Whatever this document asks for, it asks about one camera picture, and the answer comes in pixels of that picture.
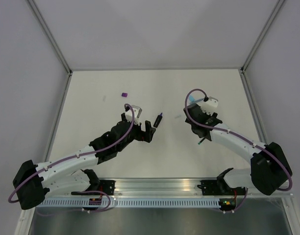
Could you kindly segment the blue marker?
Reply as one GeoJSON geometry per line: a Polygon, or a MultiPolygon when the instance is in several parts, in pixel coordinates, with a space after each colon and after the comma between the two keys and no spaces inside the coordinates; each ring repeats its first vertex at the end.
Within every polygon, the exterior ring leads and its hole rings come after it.
{"type": "Polygon", "coordinates": [[[195,99],[193,96],[190,95],[188,97],[188,100],[189,100],[190,103],[198,103],[198,102],[204,101],[204,98],[195,99]]]}

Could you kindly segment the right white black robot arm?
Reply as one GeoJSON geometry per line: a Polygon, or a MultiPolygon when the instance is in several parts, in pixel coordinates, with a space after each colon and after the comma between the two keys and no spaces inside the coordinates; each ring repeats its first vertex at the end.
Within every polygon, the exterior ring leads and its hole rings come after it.
{"type": "Polygon", "coordinates": [[[229,129],[217,114],[209,114],[197,104],[184,108],[186,123],[199,138],[220,144],[249,163],[249,168],[228,168],[216,178],[221,194],[236,188],[255,188],[264,195],[276,190],[289,191],[293,186],[292,170],[281,146],[252,141],[229,129]]]}

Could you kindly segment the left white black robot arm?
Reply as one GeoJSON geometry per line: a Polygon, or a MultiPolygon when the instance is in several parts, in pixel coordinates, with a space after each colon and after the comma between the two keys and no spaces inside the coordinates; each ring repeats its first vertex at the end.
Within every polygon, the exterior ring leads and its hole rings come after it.
{"type": "Polygon", "coordinates": [[[35,164],[32,160],[21,164],[13,179],[14,191],[8,202],[19,203],[22,210],[40,205],[47,197],[71,192],[73,195],[94,195],[100,180],[90,168],[115,158],[133,141],[150,143],[156,126],[145,121],[145,130],[137,117],[127,111],[121,121],[76,153],[35,164]]]}

